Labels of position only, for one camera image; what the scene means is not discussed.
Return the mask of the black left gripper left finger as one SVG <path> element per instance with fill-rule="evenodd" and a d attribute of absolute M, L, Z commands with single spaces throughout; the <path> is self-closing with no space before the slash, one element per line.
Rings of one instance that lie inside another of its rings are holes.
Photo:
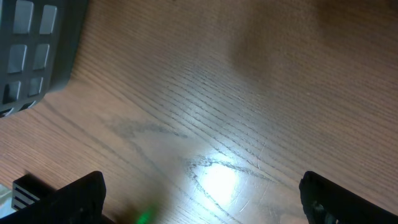
<path fill-rule="evenodd" d="M 54 189 L 33 174 L 12 183 L 11 207 L 16 211 L 1 224 L 101 223 L 106 186 L 100 171 Z"/>

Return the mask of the dark grey plastic basket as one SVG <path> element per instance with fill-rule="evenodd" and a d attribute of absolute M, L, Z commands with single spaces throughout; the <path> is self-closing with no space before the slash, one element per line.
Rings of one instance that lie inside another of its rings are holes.
<path fill-rule="evenodd" d="M 1 0 L 1 117 L 70 80 L 88 0 Z"/>

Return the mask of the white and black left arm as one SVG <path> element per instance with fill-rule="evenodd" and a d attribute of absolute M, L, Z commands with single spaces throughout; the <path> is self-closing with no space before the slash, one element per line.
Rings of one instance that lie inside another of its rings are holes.
<path fill-rule="evenodd" d="M 103 174 L 94 171 L 54 189 L 33 174 L 12 183 L 11 208 L 1 224 L 113 224 L 102 214 L 106 186 Z"/>

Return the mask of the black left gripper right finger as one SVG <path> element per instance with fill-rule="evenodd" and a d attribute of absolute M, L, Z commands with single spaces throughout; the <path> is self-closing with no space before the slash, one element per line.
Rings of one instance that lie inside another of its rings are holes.
<path fill-rule="evenodd" d="M 309 223 L 397 223 L 397 215 L 313 171 L 304 174 L 299 190 Z"/>

